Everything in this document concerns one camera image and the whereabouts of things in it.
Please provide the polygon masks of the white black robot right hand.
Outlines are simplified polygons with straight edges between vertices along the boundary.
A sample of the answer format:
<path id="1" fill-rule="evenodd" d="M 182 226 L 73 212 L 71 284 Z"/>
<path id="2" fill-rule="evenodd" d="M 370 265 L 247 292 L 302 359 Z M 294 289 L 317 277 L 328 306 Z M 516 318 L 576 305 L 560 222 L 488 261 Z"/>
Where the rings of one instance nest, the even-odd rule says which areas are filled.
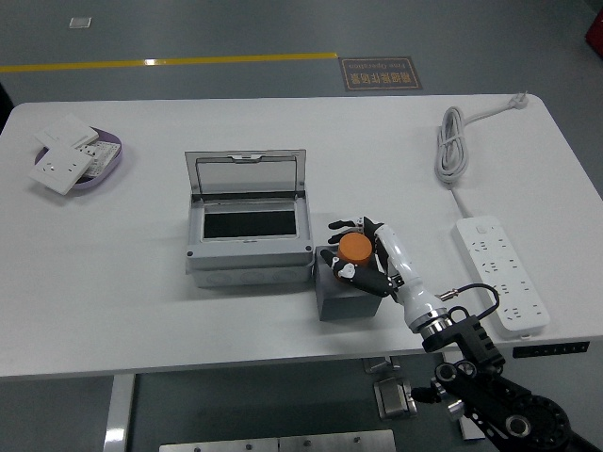
<path id="1" fill-rule="evenodd" d="M 323 250 L 320 255 L 333 274 L 369 294 L 390 296 L 404 307 L 404 319 L 411 332 L 423 338 L 452 325 L 443 301 L 430 293 L 421 277 L 412 268 L 411 259 L 394 230 L 367 217 L 340 219 L 329 224 L 334 234 L 328 242 L 342 244 L 345 235 L 358 233 L 369 241 L 369 254 L 377 258 L 380 269 L 360 266 L 348 257 L 338 257 Z"/>

